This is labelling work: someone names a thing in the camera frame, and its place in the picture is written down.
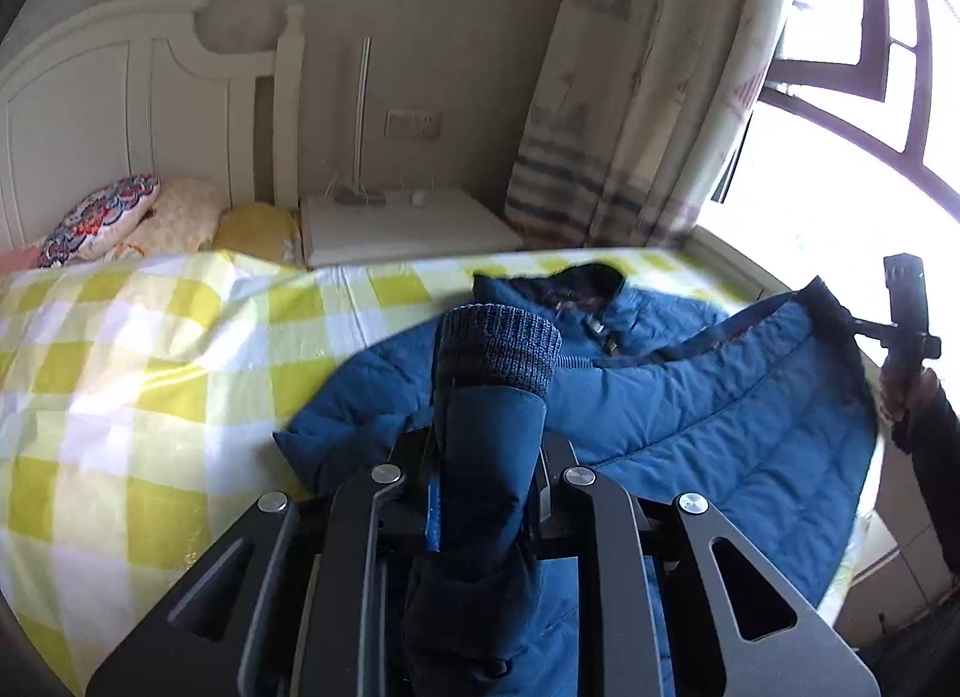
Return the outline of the person's right hand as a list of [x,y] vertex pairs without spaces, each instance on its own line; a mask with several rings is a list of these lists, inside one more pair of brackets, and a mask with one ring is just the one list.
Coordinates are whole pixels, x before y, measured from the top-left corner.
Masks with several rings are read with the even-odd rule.
[[921,367],[908,376],[900,365],[887,359],[880,369],[880,408],[892,427],[896,448],[911,453],[916,438],[911,435],[911,421],[934,403],[939,391],[939,378],[929,367]]

